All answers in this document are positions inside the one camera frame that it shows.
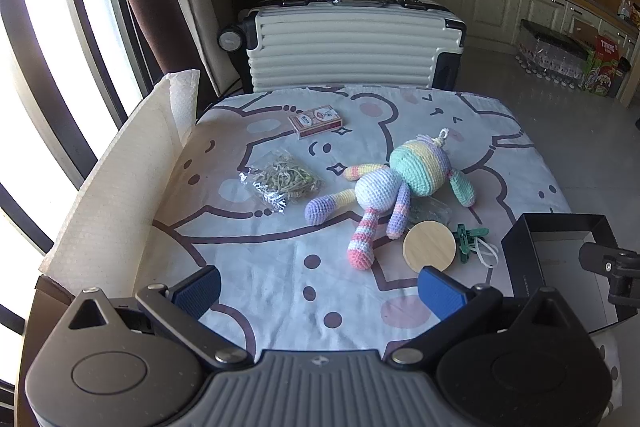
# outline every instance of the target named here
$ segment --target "stuffed toy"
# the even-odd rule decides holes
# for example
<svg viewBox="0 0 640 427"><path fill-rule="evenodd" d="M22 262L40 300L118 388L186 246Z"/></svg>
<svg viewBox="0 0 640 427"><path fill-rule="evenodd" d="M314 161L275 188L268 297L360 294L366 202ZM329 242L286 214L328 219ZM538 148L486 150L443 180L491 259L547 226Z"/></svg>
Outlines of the stuffed toy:
<svg viewBox="0 0 640 427"><path fill-rule="evenodd" d="M344 171L344 177L355 181L355 187L309 201L305 209L306 221L310 225L320 225L337 209L357 201L364 209L364 215L353 233L347 255L351 266L366 270L373 264L373 238L378 218L393 208L386 235L390 239L401 237L411 195L431 196L448 180L463 206L475 203L473 186L461 171L451 166L442 149L448 135L449 129L443 129L437 138L420 135L403 143L391 153L388 167L372 163L349 167Z"/></svg>

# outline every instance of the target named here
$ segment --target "clear plastic bag of rubber bands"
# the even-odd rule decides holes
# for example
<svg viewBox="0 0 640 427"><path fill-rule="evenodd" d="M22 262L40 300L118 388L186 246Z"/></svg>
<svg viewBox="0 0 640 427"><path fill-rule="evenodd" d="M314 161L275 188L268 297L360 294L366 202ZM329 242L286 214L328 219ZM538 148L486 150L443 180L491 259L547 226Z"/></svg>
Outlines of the clear plastic bag of rubber bands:
<svg viewBox="0 0 640 427"><path fill-rule="evenodd" d="M318 192L321 181L287 150L268 153L240 172L240 181L258 194L275 212L294 200Z"/></svg>

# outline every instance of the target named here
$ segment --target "triangular cutout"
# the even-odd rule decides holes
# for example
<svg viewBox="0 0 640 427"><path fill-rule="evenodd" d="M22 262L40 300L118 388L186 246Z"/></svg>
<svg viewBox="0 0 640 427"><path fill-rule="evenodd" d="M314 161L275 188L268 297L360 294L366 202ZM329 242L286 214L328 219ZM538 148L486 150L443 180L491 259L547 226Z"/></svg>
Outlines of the triangular cutout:
<svg viewBox="0 0 640 427"><path fill-rule="evenodd" d="M532 324L539 326L550 326L552 328L566 328L567 321L559 310L556 302L552 299L543 299L540 302L538 311L533 317Z"/></svg>
<svg viewBox="0 0 640 427"><path fill-rule="evenodd" d="M93 328L96 326L104 326L107 323L100 313L100 309L94 300L88 299L80 305L80 309L76 316L69 324L70 330L83 330L84 328Z"/></svg>

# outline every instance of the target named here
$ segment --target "green plastic clothespin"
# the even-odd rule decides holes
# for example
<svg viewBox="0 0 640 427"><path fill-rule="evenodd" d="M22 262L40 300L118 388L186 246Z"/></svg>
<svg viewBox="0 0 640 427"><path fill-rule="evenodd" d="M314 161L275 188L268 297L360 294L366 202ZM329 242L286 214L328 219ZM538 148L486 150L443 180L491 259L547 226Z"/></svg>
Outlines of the green plastic clothespin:
<svg viewBox="0 0 640 427"><path fill-rule="evenodd" d="M460 261L466 263L469 260L469 253L471 248L469 243L474 237L484 237L489 234L489 229L470 229L467 230L462 223L458 224L458 229L453 232L453 237L456 239L456 243L460 247Z"/></svg>

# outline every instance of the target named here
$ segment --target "cartoon bear print tablecloth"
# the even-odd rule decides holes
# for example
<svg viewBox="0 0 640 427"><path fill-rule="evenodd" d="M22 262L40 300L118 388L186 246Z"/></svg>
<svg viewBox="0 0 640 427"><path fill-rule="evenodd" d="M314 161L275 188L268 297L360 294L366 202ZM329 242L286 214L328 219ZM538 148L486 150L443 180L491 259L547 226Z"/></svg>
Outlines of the cartoon bear print tablecloth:
<svg viewBox="0 0 640 427"><path fill-rule="evenodd" d="M331 105L343 126L298 139L289 116ZM174 168L140 263L136 287L177 283L200 266L222 274L219 302L201 322L246 347L378 349L385 352L438 322L417 296L416 276L402 257L402 239L385 235L380 219L371 269L354 270L346 248L362 209L353 205L318 227L305 222L306 201L273 212L239 180L247 165L284 149L322 180L319 194L353 184L342 172L388 161L418 134L446 142L452 165L477 192L472 208L449 184L434 196L453 211L449 223L490 229L498 246L523 212L569 212L553 175L529 137L497 100L432 89L349 86L283 89L223 100L198 122ZM500 250L495 269L473 255L447 274L470 286L490 282L513 295Z"/></svg>

